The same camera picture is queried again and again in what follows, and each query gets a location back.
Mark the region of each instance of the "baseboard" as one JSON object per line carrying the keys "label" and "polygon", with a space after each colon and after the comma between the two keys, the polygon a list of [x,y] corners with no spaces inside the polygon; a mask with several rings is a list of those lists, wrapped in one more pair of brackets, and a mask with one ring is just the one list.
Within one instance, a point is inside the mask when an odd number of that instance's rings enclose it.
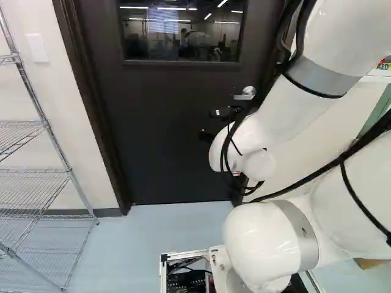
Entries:
{"label": "baseboard", "polygon": [[[122,217],[123,214],[119,208],[93,209],[93,213],[98,218]],[[45,215],[85,215],[88,214],[86,209],[49,209]]]}

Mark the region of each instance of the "ceiling light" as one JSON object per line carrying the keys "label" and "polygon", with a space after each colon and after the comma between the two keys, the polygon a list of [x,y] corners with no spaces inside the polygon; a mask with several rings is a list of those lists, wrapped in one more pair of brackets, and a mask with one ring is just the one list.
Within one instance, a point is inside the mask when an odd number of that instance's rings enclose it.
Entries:
{"label": "ceiling light", "polygon": [[173,21],[173,22],[179,22],[179,21],[184,21],[184,22],[186,22],[186,23],[190,23],[191,22],[191,20],[164,20],[164,21]]}
{"label": "ceiling light", "polygon": [[148,6],[120,6],[123,9],[148,9]]}
{"label": "ceiling light", "polygon": [[186,10],[182,7],[158,7],[158,10]]}
{"label": "ceiling light", "polygon": [[228,0],[222,0],[219,5],[217,5],[218,8],[224,5]]}
{"label": "ceiling light", "polygon": [[151,20],[150,18],[133,18],[133,17],[129,17],[128,19],[129,19],[129,20],[149,20],[149,21],[156,21],[156,20]]}
{"label": "ceiling light", "polygon": [[215,23],[230,23],[230,24],[240,24],[236,21],[215,21]]}

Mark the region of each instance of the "door window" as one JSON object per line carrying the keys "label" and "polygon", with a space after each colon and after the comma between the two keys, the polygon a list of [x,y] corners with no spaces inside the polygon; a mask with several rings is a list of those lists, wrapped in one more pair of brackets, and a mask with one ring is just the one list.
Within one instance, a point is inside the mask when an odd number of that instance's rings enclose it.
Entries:
{"label": "door window", "polygon": [[125,59],[237,62],[246,0],[120,1]]}

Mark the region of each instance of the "white wall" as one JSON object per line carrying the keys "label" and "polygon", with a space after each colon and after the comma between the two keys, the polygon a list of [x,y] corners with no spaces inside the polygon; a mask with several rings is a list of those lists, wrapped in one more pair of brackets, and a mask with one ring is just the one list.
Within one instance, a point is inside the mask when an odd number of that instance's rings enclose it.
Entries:
{"label": "white wall", "polygon": [[[356,138],[386,86],[386,82],[359,82],[300,135],[269,148],[277,170],[244,201],[283,189],[333,160]],[[290,194],[307,193],[312,184]]]}
{"label": "white wall", "polygon": [[[0,0],[16,45],[53,131],[94,208],[117,208],[112,186],[65,51],[51,0]],[[33,63],[25,34],[42,35],[50,63]],[[0,33],[0,54],[7,54]],[[0,68],[0,120],[37,119],[16,67]],[[1,167],[62,165],[46,133],[2,162]],[[68,184],[51,208],[83,208]]]}

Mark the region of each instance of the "shelf post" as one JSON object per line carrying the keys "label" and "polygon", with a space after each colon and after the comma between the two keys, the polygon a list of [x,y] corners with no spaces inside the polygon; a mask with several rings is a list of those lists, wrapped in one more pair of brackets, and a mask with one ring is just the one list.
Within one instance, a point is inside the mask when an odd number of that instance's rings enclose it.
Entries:
{"label": "shelf post", "polygon": [[19,71],[19,74],[20,74],[20,77],[22,78],[23,84],[24,84],[25,88],[27,89],[27,92],[31,98],[31,101],[32,101],[35,109],[38,112],[38,115],[39,115],[41,121],[46,121],[48,124],[46,131],[49,135],[51,143],[53,144],[53,147],[57,151],[57,154],[61,160],[62,165],[64,166],[65,171],[68,173],[72,183],[75,185],[75,188],[76,188],[77,192],[79,193],[80,199],[82,200],[82,202],[86,206],[88,212],[95,218],[95,223],[99,224],[99,220],[95,216],[95,214],[93,213],[93,209],[92,209],[83,189],[81,188],[79,181],[77,180],[75,174],[73,173],[73,170],[72,170],[70,164],[68,163],[67,158],[64,155],[64,152],[61,150],[61,147],[56,139],[56,136],[54,135],[53,130],[51,129],[50,123],[49,123],[48,119],[46,118],[45,113],[43,112],[42,107],[38,101],[37,95],[35,94],[34,89],[32,88],[32,85],[30,83],[30,79],[27,76],[26,70],[24,69],[23,61],[19,56],[18,50],[16,49],[15,42],[14,42],[13,37],[11,35],[11,31],[9,29],[8,22],[4,16],[4,12],[3,12],[1,6],[0,6],[0,26],[1,26],[2,32],[5,36],[5,40],[8,44],[8,47],[10,49],[11,54],[17,54],[19,57],[20,62],[15,63],[15,65]]}

